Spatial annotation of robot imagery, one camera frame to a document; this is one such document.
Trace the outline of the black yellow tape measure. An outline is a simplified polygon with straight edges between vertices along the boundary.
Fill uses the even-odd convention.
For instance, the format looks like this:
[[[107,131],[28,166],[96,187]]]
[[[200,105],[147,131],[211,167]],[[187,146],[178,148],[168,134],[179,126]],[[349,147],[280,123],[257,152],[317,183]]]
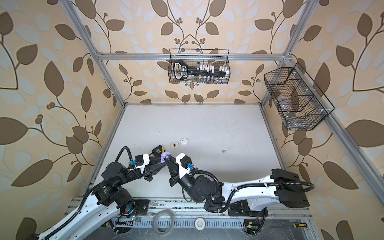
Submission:
[[[160,157],[165,152],[164,148],[161,145],[158,145],[152,150],[154,157]]]

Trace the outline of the grey tape roll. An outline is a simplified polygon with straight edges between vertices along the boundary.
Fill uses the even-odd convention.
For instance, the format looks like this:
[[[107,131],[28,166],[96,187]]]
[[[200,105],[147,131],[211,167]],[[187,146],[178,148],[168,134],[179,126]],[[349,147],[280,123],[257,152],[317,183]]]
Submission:
[[[173,213],[168,210],[163,210],[155,214],[152,220],[152,228],[156,234],[166,236],[174,229]]]

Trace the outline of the purple round disc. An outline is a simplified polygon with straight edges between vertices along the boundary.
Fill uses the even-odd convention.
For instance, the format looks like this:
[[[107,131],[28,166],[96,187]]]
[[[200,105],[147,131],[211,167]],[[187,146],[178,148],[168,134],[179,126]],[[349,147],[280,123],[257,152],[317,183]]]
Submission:
[[[172,154],[170,152],[164,152],[161,154],[161,163],[165,163],[166,159],[169,159],[169,156]]]

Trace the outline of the white earbud charging case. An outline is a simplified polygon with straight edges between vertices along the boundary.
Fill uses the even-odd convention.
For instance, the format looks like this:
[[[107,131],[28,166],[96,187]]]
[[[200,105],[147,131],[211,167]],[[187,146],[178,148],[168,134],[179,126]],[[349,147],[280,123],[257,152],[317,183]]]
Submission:
[[[183,139],[180,140],[180,143],[182,145],[187,145],[189,143],[189,140],[187,138],[183,138]]]

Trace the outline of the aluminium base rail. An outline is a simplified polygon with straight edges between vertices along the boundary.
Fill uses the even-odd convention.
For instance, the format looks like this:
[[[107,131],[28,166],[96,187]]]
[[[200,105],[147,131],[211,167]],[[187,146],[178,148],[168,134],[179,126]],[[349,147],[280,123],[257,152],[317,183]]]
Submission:
[[[198,218],[205,221],[206,229],[243,229],[249,223],[260,224],[263,220],[263,214],[255,214],[252,217],[246,217],[240,214],[230,216],[227,212],[214,214],[205,211],[204,204],[188,203],[182,199],[137,199],[139,210],[136,220],[130,220],[129,217],[114,217],[113,224],[118,228],[152,228],[154,216],[161,211],[169,211],[174,218],[175,228],[195,228],[195,222]],[[308,208],[289,209],[278,204],[267,209],[267,220],[289,220],[294,223],[309,223],[313,217]]]

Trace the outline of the black socket set rail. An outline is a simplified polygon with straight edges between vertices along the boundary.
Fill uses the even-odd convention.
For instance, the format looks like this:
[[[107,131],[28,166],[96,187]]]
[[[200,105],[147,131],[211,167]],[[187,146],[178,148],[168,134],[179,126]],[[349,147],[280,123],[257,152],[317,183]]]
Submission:
[[[177,80],[186,80],[193,78],[199,79],[229,79],[231,72],[227,66],[215,67],[214,65],[204,65],[200,62],[196,62],[196,66],[193,64],[187,64],[185,61],[176,60],[172,64],[171,73],[174,74]]]

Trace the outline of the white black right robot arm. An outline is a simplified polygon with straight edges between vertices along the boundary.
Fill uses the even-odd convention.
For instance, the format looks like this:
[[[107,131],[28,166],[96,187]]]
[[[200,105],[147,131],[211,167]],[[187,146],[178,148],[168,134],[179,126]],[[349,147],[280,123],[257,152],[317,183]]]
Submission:
[[[307,192],[315,186],[303,182],[297,174],[273,169],[271,175],[261,179],[228,183],[208,171],[194,167],[192,159],[185,154],[172,157],[163,153],[161,163],[167,164],[170,172],[170,186],[179,184],[182,194],[188,195],[192,202],[204,203],[204,209],[210,213],[222,214],[237,202],[248,201],[253,212],[260,212],[276,204],[287,208],[307,208]]]

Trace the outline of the yellow handled screwdriver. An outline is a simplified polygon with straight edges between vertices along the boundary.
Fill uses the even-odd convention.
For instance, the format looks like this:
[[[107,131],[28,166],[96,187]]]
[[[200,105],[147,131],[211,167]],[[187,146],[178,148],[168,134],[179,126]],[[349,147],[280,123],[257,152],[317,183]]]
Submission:
[[[290,223],[288,225],[281,225],[280,228],[307,228],[308,225],[306,223]]]

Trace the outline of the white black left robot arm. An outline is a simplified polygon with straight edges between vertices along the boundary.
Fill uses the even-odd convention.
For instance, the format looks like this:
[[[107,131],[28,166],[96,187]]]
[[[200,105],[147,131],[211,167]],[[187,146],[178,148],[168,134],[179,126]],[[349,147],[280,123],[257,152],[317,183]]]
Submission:
[[[117,215],[135,213],[138,207],[123,185],[139,179],[152,181],[166,166],[169,155],[159,146],[151,154],[133,157],[130,149],[123,147],[102,173],[103,180],[87,191],[75,210],[45,232],[32,233],[27,239],[83,240]]]

